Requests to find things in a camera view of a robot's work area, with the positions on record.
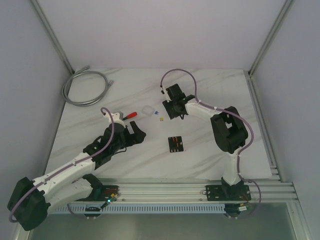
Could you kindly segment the black fuse box base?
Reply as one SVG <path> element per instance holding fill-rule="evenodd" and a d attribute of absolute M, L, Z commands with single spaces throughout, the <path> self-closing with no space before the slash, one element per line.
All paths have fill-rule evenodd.
<path fill-rule="evenodd" d="M 177 140 L 174 139 L 174 144 L 171 145 L 171 139 L 174 136 L 168 137 L 168 146 L 170 153 L 180 153 L 184 151 L 183 141 L 181 136 L 176 136 Z"/>

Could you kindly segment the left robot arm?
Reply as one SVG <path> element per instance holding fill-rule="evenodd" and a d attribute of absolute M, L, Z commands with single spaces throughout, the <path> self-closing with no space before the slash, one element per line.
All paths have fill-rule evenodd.
<path fill-rule="evenodd" d="M 104 200 L 105 186 L 94 171 L 108 163 L 120 150 L 141 144 L 146 133 L 134 121 L 128 126 L 111 123 L 73 160 L 43 176 L 20 179 L 7 204 L 9 221 L 25 231 L 38 227 L 56 209 L 78 200 Z"/>

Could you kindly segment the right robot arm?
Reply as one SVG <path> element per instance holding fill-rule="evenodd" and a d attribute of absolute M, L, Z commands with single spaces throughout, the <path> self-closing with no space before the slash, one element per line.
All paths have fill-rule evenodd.
<path fill-rule="evenodd" d="M 216 200 L 236 201 L 247 193 L 244 181 L 239 176 L 238 154 L 245 146 L 248 131 L 242 120 L 238 118 L 238 111 L 231 106 L 218 109 L 196 100 L 194 95 L 185 95 L 178 84 L 166 89 L 160 88 L 165 96 L 162 102 L 169 118 L 195 116 L 205 121 L 209 120 L 216 145 L 226 153 L 223 160 L 223 175 L 221 185 L 217 187 Z"/>

